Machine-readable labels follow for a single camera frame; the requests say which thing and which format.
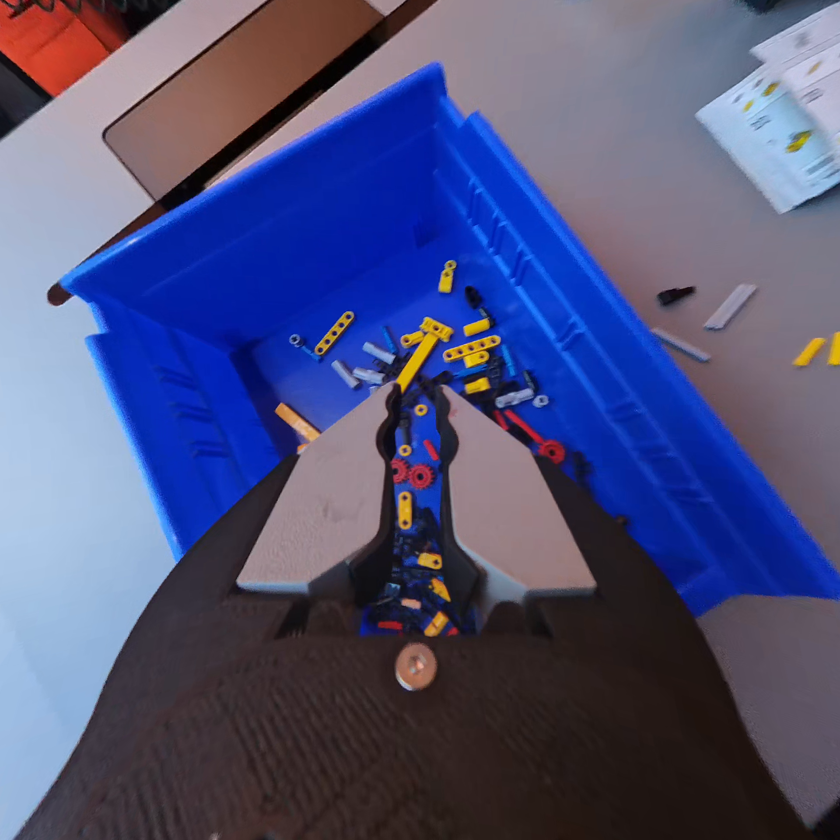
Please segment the pile of lego pieces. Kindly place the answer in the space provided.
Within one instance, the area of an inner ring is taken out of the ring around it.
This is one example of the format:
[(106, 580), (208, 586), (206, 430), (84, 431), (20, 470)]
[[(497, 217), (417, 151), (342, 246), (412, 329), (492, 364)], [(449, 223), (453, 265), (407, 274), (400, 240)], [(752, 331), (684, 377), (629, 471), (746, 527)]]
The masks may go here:
[[(436, 419), (436, 393), (450, 386), (504, 431), (518, 426), (511, 414), (516, 402), (529, 402), (532, 389), (497, 395), (504, 374), (514, 374), (506, 341), (497, 335), (489, 312), (479, 308), (474, 321), (453, 329), (454, 316), (465, 306), (444, 294), (434, 301), (407, 304), (397, 294), (397, 326), (418, 329), (382, 348), (371, 341), (373, 320), (384, 313), (379, 299), (360, 308), (361, 325), (354, 327), (354, 313), (346, 311), (315, 348), (304, 346), (292, 334), (290, 347), (281, 345), (281, 334), (263, 342), (255, 351), (255, 364), (270, 383), (276, 398), (276, 415), (296, 431), (304, 449), (329, 427), (360, 405), (381, 386), (394, 382), (401, 389), (400, 412), (395, 428), (392, 473), (395, 491), (393, 565), (388, 582), (363, 608), (373, 617), (362, 624), (386, 627), (387, 633), (424, 633), (429, 637), (465, 633), (475, 629), (480, 614), (495, 626), (513, 614), (513, 622), (529, 621), (548, 626), (539, 608), (562, 605), (564, 596), (533, 598), (524, 604), (504, 602), (491, 611), (480, 611), (475, 598), (459, 599), (449, 584), (455, 560), (454, 545), (441, 526), (444, 473)], [(541, 437), (537, 457), (542, 475), (562, 457), (563, 448)]]

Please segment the lego instruction booklet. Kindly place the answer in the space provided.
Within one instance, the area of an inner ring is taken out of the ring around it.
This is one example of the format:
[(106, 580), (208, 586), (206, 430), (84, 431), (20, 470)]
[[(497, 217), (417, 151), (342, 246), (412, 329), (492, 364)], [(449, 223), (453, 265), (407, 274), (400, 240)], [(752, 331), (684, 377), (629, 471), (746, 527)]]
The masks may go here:
[(750, 50), (759, 67), (696, 119), (778, 214), (839, 183), (839, 4)]

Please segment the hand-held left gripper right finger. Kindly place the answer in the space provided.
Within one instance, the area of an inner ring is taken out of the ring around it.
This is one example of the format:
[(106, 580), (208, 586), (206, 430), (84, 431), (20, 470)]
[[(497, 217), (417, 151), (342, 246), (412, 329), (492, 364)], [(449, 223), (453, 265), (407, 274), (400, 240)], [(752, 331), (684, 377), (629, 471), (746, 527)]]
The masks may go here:
[(448, 385), (437, 388), (436, 419), (449, 590), (480, 611), (593, 595), (594, 575), (531, 451)]

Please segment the orange seat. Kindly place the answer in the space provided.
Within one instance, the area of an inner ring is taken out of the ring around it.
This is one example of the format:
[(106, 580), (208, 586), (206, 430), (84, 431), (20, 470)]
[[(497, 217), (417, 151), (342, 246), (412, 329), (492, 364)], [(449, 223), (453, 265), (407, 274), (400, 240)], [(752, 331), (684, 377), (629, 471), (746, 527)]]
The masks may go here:
[(70, 88), (131, 34), (105, 2), (1, 2), (1, 52), (51, 97)]

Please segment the blue plastic storage bin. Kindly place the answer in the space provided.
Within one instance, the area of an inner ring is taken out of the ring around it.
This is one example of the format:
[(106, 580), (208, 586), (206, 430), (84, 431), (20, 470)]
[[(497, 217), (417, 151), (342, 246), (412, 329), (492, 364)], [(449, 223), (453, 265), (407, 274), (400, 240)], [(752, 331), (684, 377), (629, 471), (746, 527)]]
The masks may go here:
[(580, 451), (595, 497), (701, 615), (732, 595), (837, 599), (838, 573), (709, 405), (437, 62), (73, 270), (87, 339), (179, 560), (298, 444), (368, 390), (425, 318), (465, 340), (465, 287)]

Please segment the thin grey lego axle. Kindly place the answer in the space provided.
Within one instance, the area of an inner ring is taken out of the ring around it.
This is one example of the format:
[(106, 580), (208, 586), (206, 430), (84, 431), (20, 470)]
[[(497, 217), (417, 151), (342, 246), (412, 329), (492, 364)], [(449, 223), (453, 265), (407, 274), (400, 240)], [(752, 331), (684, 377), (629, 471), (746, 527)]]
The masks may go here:
[(671, 332), (656, 327), (651, 329), (651, 333), (663, 345), (691, 358), (694, 361), (697, 361), (701, 364), (706, 364), (711, 360), (711, 355), (708, 352), (698, 348), (692, 343), (689, 343), (675, 336)]

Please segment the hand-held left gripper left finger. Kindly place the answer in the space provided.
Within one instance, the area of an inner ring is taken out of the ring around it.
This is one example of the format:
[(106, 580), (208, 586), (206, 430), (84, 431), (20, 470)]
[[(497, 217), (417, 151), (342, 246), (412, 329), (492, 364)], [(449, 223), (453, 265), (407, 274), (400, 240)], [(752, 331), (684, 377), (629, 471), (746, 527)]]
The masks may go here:
[(297, 458), (236, 580), (245, 592), (363, 606), (391, 574), (401, 389), (381, 386)]

